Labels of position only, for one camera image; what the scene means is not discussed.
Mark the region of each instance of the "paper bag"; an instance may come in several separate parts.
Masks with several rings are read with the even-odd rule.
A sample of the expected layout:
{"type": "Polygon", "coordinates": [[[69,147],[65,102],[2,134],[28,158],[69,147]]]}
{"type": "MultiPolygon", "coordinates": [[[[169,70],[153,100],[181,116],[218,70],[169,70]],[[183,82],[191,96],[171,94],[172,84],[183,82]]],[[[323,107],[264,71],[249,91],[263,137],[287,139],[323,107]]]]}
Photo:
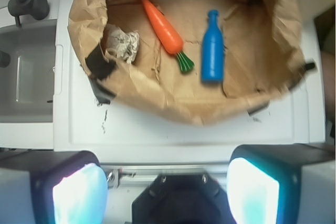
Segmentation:
{"type": "Polygon", "coordinates": [[[296,0],[151,1],[184,39],[184,52],[195,62],[191,73],[181,74],[176,59],[161,46],[140,0],[73,2],[72,45],[86,74],[115,95],[113,102],[206,125],[281,97],[306,71],[296,0]],[[225,38],[222,84],[201,83],[202,40],[211,9],[220,12],[225,38]],[[107,23],[126,33],[139,32],[140,49],[132,65],[106,55],[107,23]]]}

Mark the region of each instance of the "faucet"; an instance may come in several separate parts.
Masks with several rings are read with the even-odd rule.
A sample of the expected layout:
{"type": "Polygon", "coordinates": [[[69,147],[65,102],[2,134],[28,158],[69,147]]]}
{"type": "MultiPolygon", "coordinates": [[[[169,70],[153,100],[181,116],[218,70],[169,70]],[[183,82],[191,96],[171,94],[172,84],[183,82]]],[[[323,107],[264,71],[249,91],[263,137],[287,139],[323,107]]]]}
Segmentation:
{"type": "Polygon", "coordinates": [[[36,20],[44,19],[49,14],[49,5],[47,0],[10,0],[8,11],[15,17],[16,26],[21,27],[21,15],[29,14],[36,20]]]}

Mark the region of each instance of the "crumpled tissue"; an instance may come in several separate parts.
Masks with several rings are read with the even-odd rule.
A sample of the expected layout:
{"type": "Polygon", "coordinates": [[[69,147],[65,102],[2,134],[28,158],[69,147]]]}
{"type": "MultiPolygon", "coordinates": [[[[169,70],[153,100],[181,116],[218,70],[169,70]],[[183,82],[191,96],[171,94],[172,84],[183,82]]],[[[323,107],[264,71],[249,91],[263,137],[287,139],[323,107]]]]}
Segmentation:
{"type": "Polygon", "coordinates": [[[123,59],[127,64],[134,62],[140,45],[140,36],[137,31],[125,33],[119,27],[107,24],[108,38],[106,51],[113,57],[123,59]]]}

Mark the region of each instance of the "sink basin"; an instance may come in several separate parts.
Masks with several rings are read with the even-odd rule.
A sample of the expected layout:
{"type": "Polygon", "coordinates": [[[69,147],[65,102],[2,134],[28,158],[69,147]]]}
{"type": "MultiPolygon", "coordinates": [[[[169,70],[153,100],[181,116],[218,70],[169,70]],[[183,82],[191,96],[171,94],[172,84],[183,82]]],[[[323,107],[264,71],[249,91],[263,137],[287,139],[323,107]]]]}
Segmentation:
{"type": "Polygon", "coordinates": [[[0,28],[0,123],[52,122],[56,20],[0,28]]]}

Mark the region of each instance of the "toy carrot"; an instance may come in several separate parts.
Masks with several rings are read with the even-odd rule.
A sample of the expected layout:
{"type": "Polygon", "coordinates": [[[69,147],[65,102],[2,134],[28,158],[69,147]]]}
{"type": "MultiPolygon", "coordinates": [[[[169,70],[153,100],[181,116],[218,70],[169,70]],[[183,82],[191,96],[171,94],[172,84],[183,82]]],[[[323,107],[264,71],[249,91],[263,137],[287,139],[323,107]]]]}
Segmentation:
{"type": "Polygon", "coordinates": [[[191,71],[195,64],[183,52],[184,43],[180,35],[149,0],[142,0],[142,4],[163,47],[168,53],[176,55],[181,72],[186,73],[191,71]]]}

